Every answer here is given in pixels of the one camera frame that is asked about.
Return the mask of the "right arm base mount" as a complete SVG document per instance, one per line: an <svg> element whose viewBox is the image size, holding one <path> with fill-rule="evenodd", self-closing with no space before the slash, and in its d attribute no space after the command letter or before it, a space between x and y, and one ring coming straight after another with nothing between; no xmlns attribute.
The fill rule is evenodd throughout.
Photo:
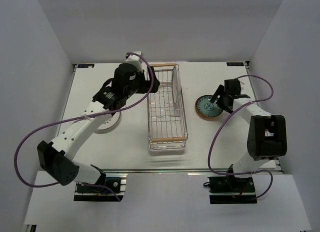
<svg viewBox="0 0 320 232"><path fill-rule="evenodd" d="M208 177L203 184L209 190L211 205L256 204L257 196L252 177Z"/></svg>

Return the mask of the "large white plate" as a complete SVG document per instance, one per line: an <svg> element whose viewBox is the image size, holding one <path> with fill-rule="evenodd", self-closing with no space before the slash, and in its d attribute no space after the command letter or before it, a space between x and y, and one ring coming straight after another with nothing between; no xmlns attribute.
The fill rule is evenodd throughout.
<svg viewBox="0 0 320 232"><path fill-rule="evenodd" d="M173 103L176 104L180 99L181 88L182 88L181 79L180 79L180 70L179 70L178 64L173 67L171 84L172 84Z"/></svg>
<svg viewBox="0 0 320 232"><path fill-rule="evenodd" d="M111 132L120 123L122 118L122 113L117 112L111 118L103 122L96 130L97 134L105 134Z"/></svg>

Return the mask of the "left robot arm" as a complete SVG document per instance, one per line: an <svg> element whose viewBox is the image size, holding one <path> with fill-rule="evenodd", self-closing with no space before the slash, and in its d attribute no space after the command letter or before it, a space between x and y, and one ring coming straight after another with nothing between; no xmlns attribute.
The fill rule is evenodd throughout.
<svg viewBox="0 0 320 232"><path fill-rule="evenodd" d="M179 65L155 64L147 71L139 63L122 63L93 96L80 119L50 142L37 146L40 166L59 184L71 182L99 192L107 176L99 167L81 164L74 158L99 128L121 114L134 94L147 94L149 149L157 153L181 153L187 139L187 122L182 97Z"/></svg>

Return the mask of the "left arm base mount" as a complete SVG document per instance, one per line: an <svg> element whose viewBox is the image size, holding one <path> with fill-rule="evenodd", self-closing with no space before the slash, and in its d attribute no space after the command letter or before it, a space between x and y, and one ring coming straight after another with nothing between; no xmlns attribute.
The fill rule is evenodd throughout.
<svg viewBox="0 0 320 232"><path fill-rule="evenodd" d="M85 186L76 183L73 200L76 202L120 202L125 194L127 174L107 174L104 187Z"/></svg>

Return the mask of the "wire dish rack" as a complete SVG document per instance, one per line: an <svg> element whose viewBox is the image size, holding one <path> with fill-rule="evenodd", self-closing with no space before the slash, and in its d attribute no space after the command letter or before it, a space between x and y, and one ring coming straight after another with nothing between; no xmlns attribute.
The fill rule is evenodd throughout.
<svg viewBox="0 0 320 232"><path fill-rule="evenodd" d="M154 64L160 85L147 97L149 149L153 152L183 151L189 138L183 91L174 104L172 71L177 63Z"/></svg>

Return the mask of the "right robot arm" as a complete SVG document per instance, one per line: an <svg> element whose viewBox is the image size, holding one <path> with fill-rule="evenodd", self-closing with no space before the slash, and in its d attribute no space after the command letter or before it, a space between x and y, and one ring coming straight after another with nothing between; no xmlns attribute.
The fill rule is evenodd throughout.
<svg viewBox="0 0 320 232"><path fill-rule="evenodd" d="M282 115L261 109L250 96L243 94L237 78L225 80L215 96L219 108L231 115L241 116L249 124L247 151L238 162L231 165L232 175L225 182L229 190L236 192L243 187L243 178L251 176L268 161L287 153L286 120Z"/></svg>

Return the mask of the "aluminium table rail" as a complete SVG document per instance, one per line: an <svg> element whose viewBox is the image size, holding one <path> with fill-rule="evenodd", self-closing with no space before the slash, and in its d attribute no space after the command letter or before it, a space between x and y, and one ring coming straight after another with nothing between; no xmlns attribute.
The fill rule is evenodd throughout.
<svg viewBox="0 0 320 232"><path fill-rule="evenodd" d="M114 170L114 169L104 169L103 172L106 174L110 173L121 173L121 174L128 174L128 173L212 173L209 169L176 169L176 170L170 170L170 169L163 169L163 170L143 170L143 169L132 169L132 170Z"/></svg>

